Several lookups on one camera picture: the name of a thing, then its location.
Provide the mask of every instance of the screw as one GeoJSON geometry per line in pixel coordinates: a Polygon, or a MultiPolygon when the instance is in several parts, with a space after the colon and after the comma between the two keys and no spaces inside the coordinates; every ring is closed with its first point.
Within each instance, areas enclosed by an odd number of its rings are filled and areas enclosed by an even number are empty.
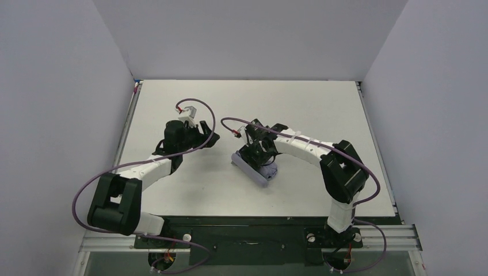
{"type": "Polygon", "coordinates": [[[184,240],[185,242],[189,242],[189,241],[191,241],[191,240],[192,240],[192,236],[191,236],[190,234],[184,234],[184,235],[183,235],[183,240],[184,240]]]}

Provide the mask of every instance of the gray wall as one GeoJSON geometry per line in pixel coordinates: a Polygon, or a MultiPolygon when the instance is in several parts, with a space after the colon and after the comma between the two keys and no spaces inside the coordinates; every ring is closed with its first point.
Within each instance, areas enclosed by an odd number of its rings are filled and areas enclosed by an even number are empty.
{"type": "Polygon", "coordinates": [[[410,0],[363,83],[429,275],[486,275],[488,2],[410,0]]]}
{"type": "Polygon", "coordinates": [[[113,160],[134,83],[92,1],[12,0],[0,87],[0,274],[69,275],[71,200],[113,160]]]}
{"type": "Polygon", "coordinates": [[[407,0],[94,0],[144,79],[362,80],[407,0]]]}

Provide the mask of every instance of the purple cable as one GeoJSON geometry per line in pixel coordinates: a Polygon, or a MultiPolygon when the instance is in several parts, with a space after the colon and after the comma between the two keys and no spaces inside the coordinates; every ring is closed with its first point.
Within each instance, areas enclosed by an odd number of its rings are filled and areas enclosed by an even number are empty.
{"type": "Polygon", "coordinates": [[[382,234],[383,236],[383,252],[381,254],[381,256],[378,258],[378,260],[376,260],[374,263],[370,264],[369,266],[365,266],[365,267],[362,267],[360,269],[353,269],[353,270],[343,270],[342,273],[355,273],[355,272],[362,272],[362,271],[365,271],[365,270],[368,270],[374,266],[376,266],[379,262],[381,262],[384,257],[386,256],[386,236],[383,232],[383,230],[381,230],[381,228],[379,228],[376,224],[373,224],[373,223],[369,223],[367,221],[363,221],[363,220],[358,220],[358,219],[354,219],[354,222],[356,223],[360,223],[360,224],[365,224],[365,225],[369,225],[369,226],[373,226],[374,228],[378,229],[378,231],[380,231],[380,233],[382,234]]]}
{"type": "MultiPolygon", "coordinates": [[[[273,134],[276,134],[276,135],[281,135],[281,136],[284,136],[284,137],[287,137],[287,138],[291,138],[291,137],[293,137],[292,135],[288,135],[288,134],[285,134],[285,133],[281,133],[281,132],[278,132],[278,131],[274,131],[274,130],[272,130],[272,129],[270,129],[270,128],[266,128],[266,127],[264,127],[264,126],[262,126],[262,125],[256,125],[256,124],[253,124],[253,123],[251,123],[251,122],[249,122],[249,121],[246,121],[246,120],[243,120],[243,119],[239,119],[239,118],[233,118],[233,117],[225,117],[225,118],[222,118],[222,119],[220,120],[220,123],[221,123],[221,124],[222,124],[222,125],[223,125],[223,126],[226,128],[226,129],[228,129],[230,132],[233,132],[233,131],[232,131],[232,129],[231,129],[231,128],[229,128],[228,126],[226,126],[226,125],[224,124],[224,121],[237,121],[237,122],[242,122],[242,123],[244,123],[244,124],[247,124],[247,125],[252,125],[252,126],[254,126],[254,127],[257,127],[257,128],[263,129],[263,130],[265,130],[265,131],[268,131],[268,132],[273,133],[273,134]]],[[[310,143],[310,144],[312,144],[312,145],[316,145],[317,147],[324,147],[324,148],[327,148],[327,149],[329,149],[329,150],[331,150],[331,151],[333,151],[333,152],[335,152],[335,153],[337,153],[337,154],[340,154],[340,155],[342,155],[344,158],[346,158],[347,160],[350,160],[350,161],[351,161],[351,162],[353,162],[354,164],[358,165],[360,168],[362,168],[364,171],[366,171],[366,172],[367,172],[367,173],[368,173],[368,174],[371,176],[371,178],[373,178],[373,180],[374,180],[374,181],[375,181],[375,183],[376,183],[376,191],[373,193],[373,195],[371,195],[371,196],[369,196],[369,197],[367,197],[367,198],[365,198],[365,199],[363,199],[363,200],[359,200],[359,201],[355,202],[355,203],[353,204],[353,206],[357,206],[358,204],[361,204],[361,203],[365,203],[365,202],[367,202],[367,201],[370,201],[370,200],[372,200],[373,198],[375,198],[375,197],[376,197],[376,196],[377,196],[377,195],[380,193],[380,189],[381,189],[381,187],[380,187],[380,182],[379,182],[379,180],[377,179],[377,177],[375,176],[375,174],[374,174],[374,173],[373,173],[373,172],[372,172],[370,169],[368,169],[368,167],[366,167],[364,164],[362,164],[362,163],[361,163],[361,162],[359,162],[358,160],[356,160],[356,159],[352,158],[351,156],[349,156],[349,155],[347,155],[347,154],[343,153],[342,151],[340,151],[340,150],[338,150],[338,149],[336,149],[336,148],[334,148],[334,147],[331,147],[331,146],[329,146],[329,145],[321,144],[321,143],[316,142],[316,141],[310,141],[310,140],[307,140],[307,139],[302,138],[302,137],[299,137],[299,136],[295,136],[295,139],[298,139],[298,140],[301,140],[301,141],[308,142],[308,143],[310,143]]],[[[364,268],[362,268],[362,269],[355,269],[355,270],[343,271],[344,273],[345,273],[345,272],[347,272],[347,273],[351,273],[351,272],[359,272],[359,271],[368,270],[368,269],[370,269],[371,267],[376,266],[376,265],[377,265],[377,264],[378,264],[378,263],[379,263],[381,260],[383,260],[383,259],[384,259],[384,257],[386,256],[386,237],[385,237],[385,235],[384,235],[384,232],[383,232],[383,231],[382,231],[382,230],[381,230],[381,229],[380,229],[378,226],[376,226],[376,225],[375,225],[375,224],[373,224],[373,223],[369,223],[369,222],[367,222],[367,221],[358,220],[358,219],[356,219],[356,218],[354,219],[354,221],[355,221],[355,222],[357,222],[357,223],[362,223],[362,224],[367,224],[367,225],[373,226],[374,228],[378,229],[378,230],[381,232],[381,234],[382,234],[382,236],[383,236],[383,241],[384,241],[383,253],[381,254],[380,258],[379,258],[378,260],[376,260],[376,262],[374,262],[373,264],[371,264],[371,265],[369,265],[369,266],[367,266],[367,267],[364,267],[364,268]]]]}
{"type": "MultiPolygon", "coordinates": [[[[158,239],[158,240],[167,240],[169,242],[176,242],[176,243],[185,243],[185,244],[189,244],[191,246],[195,246],[195,247],[198,247],[198,248],[201,248],[203,250],[205,250],[208,255],[205,259],[199,261],[198,263],[192,265],[192,266],[189,266],[189,267],[186,267],[184,269],[181,269],[181,270],[177,270],[177,271],[161,271],[162,274],[178,274],[178,273],[183,273],[183,272],[186,272],[188,270],[191,270],[191,269],[194,269],[195,267],[197,266],[200,266],[202,265],[203,263],[205,263],[206,261],[208,261],[210,259],[210,256],[211,256],[211,252],[210,250],[207,248],[207,247],[204,247],[204,246],[201,246],[197,243],[192,243],[191,241],[184,241],[184,240],[178,240],[178,239],[172,239],[170,237],[160,237],[160,236],[151,236],[151,235],[144,235],[143,237],[147,237],[147,238],[150,238],[150,239],[158,239]]],[[[151,269],[155,269],[156,267],[156,264],[162,260],[164,260],[164,256],[155,260],[152,264],[151,264],[151,269]]]]}
{"type": "MultiPolygon", "coordinates": [[[[263,130],[265,130],[265,131],[268,131],[268,132],[273,133],[273,134],[276,134],[276,135],[281,135],[281,136],[284,136],[284,137],[287,137],[287,138],[292,138],[292,137],[293,137],[292,135],[288,135],[288,134],[285,134],[285,133],[281,133],[281,132],[278,132],[278,131],[274,131],[274,130],[272,130],[272,129],[270,129],[270,128],[266,128],[266,127],[264,127],[264,126],[262,126],[262,125],[255,125],[255,124],[253,124],[252,122],[248,122],[248,121],[243,120],[243,119],[239,119],[239,118],[233,118],[233,117],[225,117],[225,118],[222,118],[222,119],[220,120],[220,123],[221,123],[221,124],[222,124],[222,125],[223,125],[223,126],[226,128],[226,129],[228,129],[228,130],[229,130],[230,132],[232,132],[232,133],[233,133],[232,129],[231,129],[231,128],[229,128],[228,126],[226,126],[226,125],[224,124],[224,121],[237,121],[237,122],[242,122],[242,123],[244,123],[244,124],[255,126],[255,127],[257,127],[257,128],[263,129],[263,130]]],[[[373,180],[374,180],[374,181],[375,181],[375,183],[376,183],[376,191],[373,193],[373,195],[371,195],[371,196],[369,196],[369,197],[367,197],[367,198],[365,198],[365,199],[363,199],[363,200],[359,200],[359,201],[355,202],[355,203],[353,204],[353,206],[356,206],[356,205],[358,205],[358,204],[361,204],[361,203],[365,203],[365,202],[367,202],[367,201],[370,201],[370,200],[372,200],[373,198],[375,198],[375,197],[376,197],[376,196],[377,196],[377,195],[380,193],[380,189],[381,189],[381,187],[380,187],[380,182],[379,182],[379,180],[377,179],[377,177],[375,176],[375,174],[374,174],[374,173],[373,173],[373,172],[372,172],[370,169],[368,169],[368,167],[366,167],[364,164],[362,164],[362,163],[361,163],[361,162],[359,162],[358,160],[356,160],[356,159],[352,158],[351,156],[349,156],[349,155],[347,155],[347,154],[343,153],[342,151],[340,151],[340,150],[338,150],[338,149],[336,149],[336,148],[334,148],[334,147],[331,147],[331,146],[329,146],[329,145],[324,145],[324,144],[321,144],[321,143],[316,142],[316,141],[310,141],[310,140],[307,140],[307,139],[305,139],[305,138],[303,138],[303,137],[300,137],[300,136],[295,136],[295,139],[297,139],[297,140],[301,140],[301,141],[304,141],[304,142],[308,142],[308,143],[310,142],[310,144],[312,144],[312,145],[316,145],[317,147],[324,147],[324,148],[327,148],[327,149],[329,149],[329,150],[331,150],[331,151],[333,151],[333,152],[335,152],[335,153],[337,153],[337,154],[340,154],[340,155],[342,155],[344,158],[346,158],[347,160],[349,160],[349,161],[353,162],[354,164],[358,165],[360,168],[362,168],[363,170],[365,170],[365,171],[366,171],[366,172],[367,172],[367,173],[368,173],[368,174],[371,176],[371,178],[373,178],[373,180]]]]}
{"type": "Polygon", "coordinates": [[[175,157],[175,156],[180,156],[180,155],[183,155],[183,154],[189,154],[191,152],[194,152],[194,151],[197,151],[203,147],[205,147],[205,145],[210,141],[210,139],[212,139],[212,136],[214,135],[214,131],[215,131],[215,125],[216,125],[216,118],[215,118],[215,114],[214,114],[214,111],[210,108],[209,105],[207,105],[205,102],[199,100],[199,99],[195,99],[195,98],[187,98],[187,99],[182,99],[181,101],[177,102],[176,103],[176,107],[178,107],[182,102],[187,102],[187,101],[195,101],[195,102],[199,102],[201,103],[202,105],[204,105],[208,111],[210,111],[210,113],[212,114],[212,122],[213,122],[213,125],[212,125],[212,132],[210,133],[210,135],[208,136],[208,138],[205,140],[205,142],[203,142],[203,144],[199,145],[198,147],[196,148],[192,148],[190,150],[187,150],[185,152],[179,152],[177,154],[170,154],[170,155],[166,155],[166,156],[163,156],[163,157],[160,157],[160,158],[155,158],[154,160],[150,159],[150,160],[144,160],[144,161],[137,161],[137,162],[131,162],[131,163],[126,163],[126,164],[120,164],[118,166],[115,166],[115,167],[112,167],[112,168],[109,168],[105,171],[102,171],[101,173],[95,175],[94,177],[90,178],[90,180],[88,180],[85,184],[83,184],[83,186],[81,186],[81,188],[78,190],[78,192],[76,193],[75,197],[73,198],[73,202],[71,204],[71,214],[73,215],[73,218],[75,219],[75,221],[81,226],[83,227],[84,229],[87,229],[87,230],[90,230],[90,231],[93,231],[93,232],[99,232],[99,233],[112,233],[110,231],[107,231],[107,230],[103,230],[103,229],[99,229],[99,228],[95,228],[95,227],[91,227],[91,226],[88,226],[86,224],[84,224],[78,217],[77,213],[76,213],[76,203],[78,201],[78,198],[79,198],[79,195],[86,189],[86,187],[88,187],[88,185],[90,185],[93,181],[95,181],[97,178],[99,178],[100,176],[102,176],[102,174],[104,173],[108,173],[108,172],[111,172],[113,170],[117,170],[119,168],[123,168],[123,167],[128,167],[128,166],[134,166],[134,165],[142,165],[142,164],[147,164],[147,163],[151,163],[153,161],[160,161],[160,160],[163,160],[163,159],[167,159],[167,158],[172,158],[172,157],[175,157]]]}

